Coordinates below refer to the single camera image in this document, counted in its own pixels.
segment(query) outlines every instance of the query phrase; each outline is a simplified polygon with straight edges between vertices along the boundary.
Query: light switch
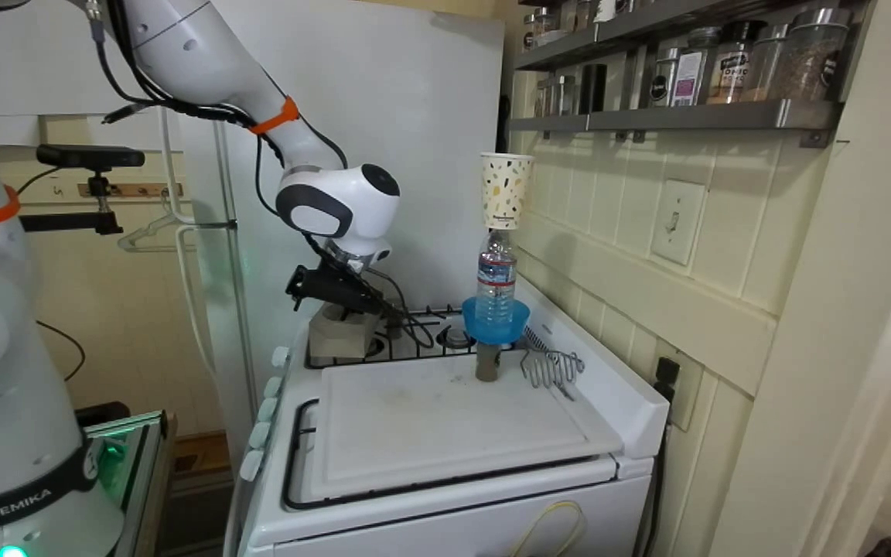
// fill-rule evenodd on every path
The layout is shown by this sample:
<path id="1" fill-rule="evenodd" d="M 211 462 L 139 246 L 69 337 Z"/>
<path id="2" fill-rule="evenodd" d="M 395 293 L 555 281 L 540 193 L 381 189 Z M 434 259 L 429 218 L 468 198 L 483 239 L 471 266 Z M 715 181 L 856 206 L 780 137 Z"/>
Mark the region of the light switch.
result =
<path id="1" fill-rule="evenodd" d="M 691 266 L 699 228 L 701 186 L 664 181 L 652 237 L 652 254 Z"/>

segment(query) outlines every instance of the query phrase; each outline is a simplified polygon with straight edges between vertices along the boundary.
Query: wall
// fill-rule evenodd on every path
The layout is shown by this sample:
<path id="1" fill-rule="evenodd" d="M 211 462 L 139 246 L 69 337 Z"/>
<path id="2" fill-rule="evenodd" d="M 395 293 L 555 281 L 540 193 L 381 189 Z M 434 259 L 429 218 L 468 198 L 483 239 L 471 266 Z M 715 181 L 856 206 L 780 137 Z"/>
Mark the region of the wall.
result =
<path id="1" fill-rule="evenodd" d="M 48 144 L 84 144 L 78 122 L 46 129 Z M 30 149 L 0 149 L 0 178 L 10 186 L 43 171 Z M 25 195 L 25 215 L 92 210 L 73 189 L 85 174 L 64 171 Z M 147 152 L 139 171 L 113 171 L 111 183 L 162 183 L 164 162 Z M 119 227 L 139 228 L 164 215 L 162 202 L 113 202 Z M 139 239 L 119 251 L 117 237 L 38 233 L 29 237 L 38 274 L 38 320 L 73 336 L 90 364 L 69 385 L 73 405 L 126 402 L 132 413 L 166 408 L 178 435 L 222 432 L 216 396 L 196 351 L 178 289 L 173 233 Z M 69 372 L 78 353 L 43 333 L 54 364 Z"/>
<path id="2" fill-rule="evenodd" d="M 528 89 L 513 89 L 515 112 Z M 524 276 L 646 378 L 671 351 L 701 372 L 692 421 L 667 432 L 654 554 L 709 554 L 829 155 L 776 135 L 520 135 L 513 147 L 535 155 Z M 691 266 L 649 251 L 664 181 L 704 186 Z"/>

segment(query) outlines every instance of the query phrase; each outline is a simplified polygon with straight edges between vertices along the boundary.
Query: metal rack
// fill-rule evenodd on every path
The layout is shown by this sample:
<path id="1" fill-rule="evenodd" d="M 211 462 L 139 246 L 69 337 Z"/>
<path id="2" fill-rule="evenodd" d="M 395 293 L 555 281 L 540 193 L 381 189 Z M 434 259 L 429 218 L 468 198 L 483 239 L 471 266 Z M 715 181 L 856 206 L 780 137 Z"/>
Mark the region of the metal rack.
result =
<path id="1" fill-rule="evenodd" d="M 667 34 L 697 24 L 722 24 L 730 18 L 763 15 L 772 9 L 800 7 L 804 0 L 654 0 L 626 12 L 605 24 L 571 32 L 545 46 L 526 51 L 515 58 L 520 72 L 554 72 L 600 58 L 605 53 L 628 53 Z M 515 119 L 506 129 L 540 135 L 654 135 L 654 129 L 768 129 L 804 135 L 800 147 L 826 149 L 835 137 L 840 102 L 745 102 L 745 105 L 692 105 L 692 108 L 620 108 L 597 116 L 548 116 Z"/>

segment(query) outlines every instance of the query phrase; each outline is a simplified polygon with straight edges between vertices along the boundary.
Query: white stove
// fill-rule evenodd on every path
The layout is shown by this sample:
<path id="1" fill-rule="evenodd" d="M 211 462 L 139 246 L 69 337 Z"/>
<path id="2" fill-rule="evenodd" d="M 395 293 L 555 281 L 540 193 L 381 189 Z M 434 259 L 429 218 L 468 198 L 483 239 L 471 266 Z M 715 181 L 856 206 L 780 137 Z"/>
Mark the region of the white stove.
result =
<path id="1" fill-rule="evenodd" d="M 382 337 L 320 372 L 293 351 L 248 444 L 233 551 L 630 554 L 667 405 L 539 292 L 515 297 L 539 345 L 584 364 L 571 388 L 535 391 L 515 351 L 479 385 L 461 336 Z M 461 330 L 454 313 L 418 320 L 438 341 Z"/>

